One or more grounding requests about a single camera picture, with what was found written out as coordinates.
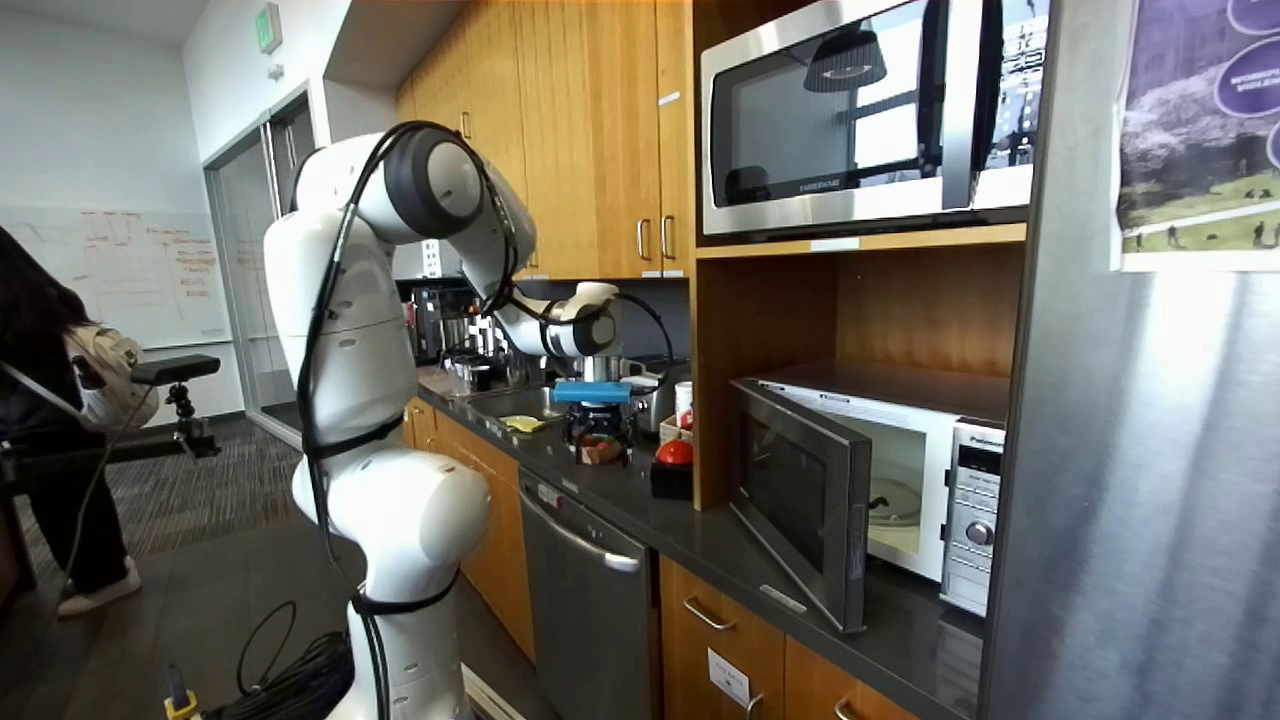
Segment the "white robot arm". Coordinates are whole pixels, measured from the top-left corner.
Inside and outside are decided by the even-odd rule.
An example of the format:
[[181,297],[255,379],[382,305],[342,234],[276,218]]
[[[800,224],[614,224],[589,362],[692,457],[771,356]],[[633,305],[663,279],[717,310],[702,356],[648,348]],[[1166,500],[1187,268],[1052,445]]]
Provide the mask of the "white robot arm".
[[478,544],[488,482],[399,441],[416,352],[393,255],[439,240],[478,312],[527,356],[598,356],[614,346],[614,290],[565,299],[515,290],[537,224],[511,184],[459,133],[399,121],[311,153],[295,209],[265,234],[265,286],[304,457],[290,500],[364,560],[349,593],[350,680],[326,720],[459,720],[462,676],[450,589]]

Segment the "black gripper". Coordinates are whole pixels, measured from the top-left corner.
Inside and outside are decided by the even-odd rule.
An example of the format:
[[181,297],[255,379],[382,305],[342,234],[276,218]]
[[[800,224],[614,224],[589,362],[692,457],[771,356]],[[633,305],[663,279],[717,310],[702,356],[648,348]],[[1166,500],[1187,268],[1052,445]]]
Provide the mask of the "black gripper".
[[623,465],[633,445],[614,403],[570,403],[566,409],[566,454],[585,470]]

